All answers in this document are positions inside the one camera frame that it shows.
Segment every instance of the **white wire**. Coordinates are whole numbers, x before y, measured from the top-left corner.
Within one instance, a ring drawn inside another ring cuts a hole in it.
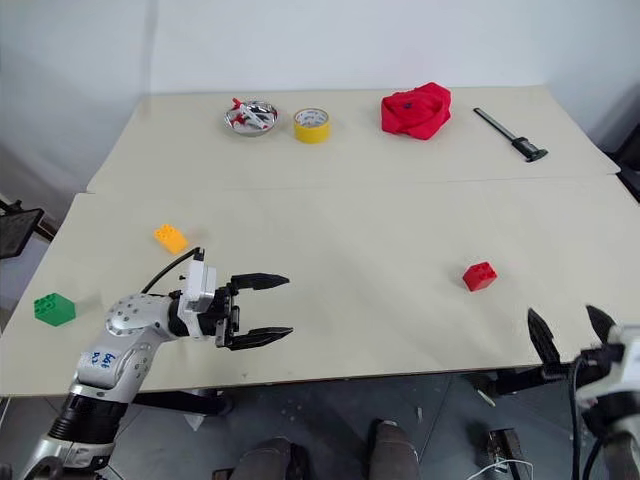
[[[4,410],[2,411],[2,417],[0,417],[0,429],[4,423],[4,417],[7,416],[7,410],[9,410],[9,403],[11,403],[11,397],[7,397],[7,401],[4,404]]]
[[[525,465],[529,465],[531,467],[531,480],[533,480],[533,463],[525,462],[524,460],[501,460],[500,462],[492,463],[491,465],[484,467],[478,473],[474,473],[473,475],[471,475],[469,478],[467,478],[467,480],[472,480],[473,478],[479,477],[490,468],[497,467],[498,465],[502,465],[504,463],[524,463]]]

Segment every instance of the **floor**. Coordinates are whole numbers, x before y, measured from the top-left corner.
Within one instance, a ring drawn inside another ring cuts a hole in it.
[[[564,383],[483,401],[463,375],[414,375],[229,391],[235,408],[197,431],[174,411],[132,405],[123,419],[109,480],[209,479],[243,452],[278,435],[310,451],[318,479],[360,479],[369,426],[392,419],[416,446],[422,479],[464,480],[488,464],[486,435],[515,428],[535,478],[570,478],[571,419]],[[19,471],[62,398],[14,398],[0,428],[0,462]],[[583,435],[585,450],[592,439]],[[489,472],[481,478],[510,478]],[[592,478],[606,478],[598,463]]]

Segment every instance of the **black cable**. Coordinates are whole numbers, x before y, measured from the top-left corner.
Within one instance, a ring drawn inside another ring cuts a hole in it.
[[[582,366],[584,358],[580,355],[571,364],[569,369],[569,402],[571,404],[571,422],[573,424],[573,467],[571,470],[571,480],[580,480],[580,417],[578,417],[578,406],[576,405],[576,381],[578,370]]]
[[[582,480],[589,480],[591,476],[591,469],[593,469],[593,464],[596,462],[596,458],[598,457],[598,453],[600,453],[600,449],[602,448],[602,439],[598,438],[596,443],[591,447],[591,452],[589,452],[589,456],[587,457],[587,463],[584,465],[584,472],[582,472]]]
[[[160,271],[160,273],[158,273],[155,277],[153,277],[151,279],[151,281],[149,283],[147,283],[147,286],[142,289],[141,293],[149,293],[149,290],[151,290],[151,287],[153,287],[158,282],[158,280],[160,280],[162,277],[164,277],[167,274],[167,272],[169,272],[172,268],[174,268],[179,263],[184,262],[187,258],[195,256],[196,253],[198,253],[200,250],[202,250],[200,247],[195,247],[195,248],[189,250],[187,253],[185,253],[181,257],[176,258],[173,262],[171,262],[169,265],[164,267]]]

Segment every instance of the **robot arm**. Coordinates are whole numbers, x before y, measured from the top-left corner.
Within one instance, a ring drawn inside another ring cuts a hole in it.
[[[191,255],[184,291],[147,293],[160,276]],[[60,415],[40,439],[21,478],[63,478],[63,472],[84,472],[92,478],[104,468],[120,419],[162,343],[184,336],[211,337],[217,347],[240,350],[267,345],[293,331],[272,327],[234,335],[239,330],[240,309],[234,305],[239,290],[272,288],[288,279],[239,275],[217,289],[215,281],[215,269],[204,264],[204,250],[196,248],[156,276],[143,293],[123,297],[111,307],[105,329],[80,356]]]
[[[640,326],[616,325],[609,315],[587,306],[591,325],[602,345],[583,350],[570,368],[569,385],[574,422],[573,480],[580,478],[578,408],[598,439],[582,478],[588,478],[602,448],[612,480],[640,480]],[[543,362],[559,361],[548,325],[533,310],[529,328]]]

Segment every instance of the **white table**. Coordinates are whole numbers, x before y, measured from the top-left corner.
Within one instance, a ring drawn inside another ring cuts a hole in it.
[[[172,259],[152,236],[165,222],[206,248],[220,281],[288,276],[241,293],[241,329],[295,331],[240,352],[166,344],[145,391],[532,365],[530,306],[567,361],[596,341],[586,303],[637,321],[640,211],[614,176],[175,190],[76,197],[0,340],[0,393],[66,392],[105,309]],[[499,278],[470,293],[461,276],[484,260]],[[178,287],[178,273],[155,291]],[[57,328],[33,318],[33,300],[52,291],[78,318]]]
[[[391,91],[270,92],[154,96],[132,116],[87,187],[100,194],[173,196],[185,191],[403,186],[426,182],[601,176],[618,172],[544,87],[454,88],[452,118],[429,141],[380,129],[380,100]],[[280,123],[241,137],[222,121],[231,98],[272,102]],[[330,141],[293,137],[305,107],[331,117]],[[509,142],[473,113],[482,107],[514,133],[549,150],[525,163]]]

